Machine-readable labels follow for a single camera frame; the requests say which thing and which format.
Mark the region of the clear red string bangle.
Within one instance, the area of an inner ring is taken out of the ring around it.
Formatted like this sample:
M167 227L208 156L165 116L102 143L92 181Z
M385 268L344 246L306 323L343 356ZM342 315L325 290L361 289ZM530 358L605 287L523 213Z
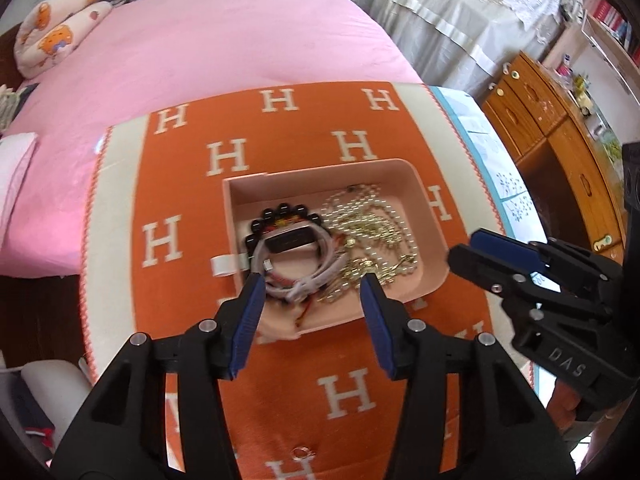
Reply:
M295 326L302 324L304 317L320 292L325 292L331 283L338 278L349 262L348 253L338 248L331 233L322 226L318 214L302 217L293 214L280 219L273 230L267 232L260 240L266 255L259 265L264 272L268 295L280 300L288 306L300 307ZM272 256L311 246L316 250L317 266L307 274L293 278L278 271L273 264Z

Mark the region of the white pillow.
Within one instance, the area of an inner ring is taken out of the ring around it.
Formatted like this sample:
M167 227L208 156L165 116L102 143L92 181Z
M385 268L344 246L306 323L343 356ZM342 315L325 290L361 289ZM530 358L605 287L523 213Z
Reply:
M23 132L2 136L0 148L0 240L4 242L17 195L26 176L38 136Z

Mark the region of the gold ring pink stone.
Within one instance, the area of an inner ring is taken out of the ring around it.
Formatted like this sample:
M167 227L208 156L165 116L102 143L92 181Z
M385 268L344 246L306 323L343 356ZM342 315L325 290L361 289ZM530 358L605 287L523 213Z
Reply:
M292 460L296 462L306 462L314 458L314 451L308 448L308 446L297 445L295 448L292 448L291 456Z

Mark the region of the folded clothes stack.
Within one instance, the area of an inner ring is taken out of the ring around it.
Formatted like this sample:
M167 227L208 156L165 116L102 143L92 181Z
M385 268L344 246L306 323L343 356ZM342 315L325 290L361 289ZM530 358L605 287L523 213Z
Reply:
M13 88L2 84L0 88L0 132L4 133L16 114L16 110L20 104L20 94Z

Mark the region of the orange H-pattern blanket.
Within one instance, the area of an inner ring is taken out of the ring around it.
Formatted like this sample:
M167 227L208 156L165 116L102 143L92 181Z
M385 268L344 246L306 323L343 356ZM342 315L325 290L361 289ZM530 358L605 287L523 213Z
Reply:
M452 275L478 229L529 242L544 228L523 178L467 94L388 81L245 90L109 128L93 171L80 298L100 376L135 332L178 335L240 290L247 246L268 282L248 363L221 387L247 479L379 479L405 387L378 367L360 272L442 333L510 323Z

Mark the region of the pink jewelry tray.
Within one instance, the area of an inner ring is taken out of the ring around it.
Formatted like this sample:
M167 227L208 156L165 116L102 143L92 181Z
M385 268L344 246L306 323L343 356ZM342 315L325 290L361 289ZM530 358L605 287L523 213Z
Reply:
M447 246L419 173L401 159L251 174L222 185L230 252L215 275L258 272L267 300L258 332L300 336L361 318L373 272L402 302L438 289Z

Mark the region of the wooden dresser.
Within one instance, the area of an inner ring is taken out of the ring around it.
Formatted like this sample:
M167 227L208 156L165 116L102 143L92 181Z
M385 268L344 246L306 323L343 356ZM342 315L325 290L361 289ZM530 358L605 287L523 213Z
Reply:
M519 53L482 110L523 177L544 232L621 263L622 180L548 70Z

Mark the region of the pink bed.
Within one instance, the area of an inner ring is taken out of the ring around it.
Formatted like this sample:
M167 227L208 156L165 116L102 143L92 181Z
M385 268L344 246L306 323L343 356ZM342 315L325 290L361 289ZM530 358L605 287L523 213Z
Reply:
M322 81L417 82L350 0L137 0L47 70L10 125L37 146L1 247L12 278L74 275L108 128L184 102Z

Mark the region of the bookshelf with books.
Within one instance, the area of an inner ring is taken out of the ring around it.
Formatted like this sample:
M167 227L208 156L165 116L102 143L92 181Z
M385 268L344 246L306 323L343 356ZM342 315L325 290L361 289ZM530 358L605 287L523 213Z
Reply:
M564 55L577 61L590 50L612 70L627 94L638 99L639 36L631 25L629 12L620 0L582 0L582 5L582 20L563 26L542 64L555 68Z

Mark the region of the white chair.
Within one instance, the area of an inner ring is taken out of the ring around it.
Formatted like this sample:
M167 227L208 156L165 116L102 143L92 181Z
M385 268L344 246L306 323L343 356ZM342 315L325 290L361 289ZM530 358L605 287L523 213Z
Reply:
M28 363L21 378L53 422L53 442L58 445L91 391L90 382L78 366L62 360Z

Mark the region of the bear print rolled quilt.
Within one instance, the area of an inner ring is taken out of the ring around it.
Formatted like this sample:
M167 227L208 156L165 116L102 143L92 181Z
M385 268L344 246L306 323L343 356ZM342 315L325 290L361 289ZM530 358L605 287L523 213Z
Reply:
M18 71L32 79L60 64L113 10L106 0L43 0L17 32L14 58Z

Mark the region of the blue white paper sheet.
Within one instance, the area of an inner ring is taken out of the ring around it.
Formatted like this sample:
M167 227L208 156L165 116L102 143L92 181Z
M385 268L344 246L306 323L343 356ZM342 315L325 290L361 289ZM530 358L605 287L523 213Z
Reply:
M522 243L544 242L546 233L532 196L498 133L477 102L461 90L434 87L432 92L461 136L476 168L480 170L480 177L488 188L506 235ZM555 377L539 366L525 362L522 356L513 351L510 346L513 330L500 308L500 300L494 294L489 294L487 299L495 334L512 359L521 365L521 371L533 385L541 402L547 404L555 386Z

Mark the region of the white lace covered furniture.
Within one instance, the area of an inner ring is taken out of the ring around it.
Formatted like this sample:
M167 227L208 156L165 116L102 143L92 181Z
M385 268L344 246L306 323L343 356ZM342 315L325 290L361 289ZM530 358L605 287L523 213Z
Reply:
M352 0L376 21L429 86L488 95L506 64L543 58L582 0Z

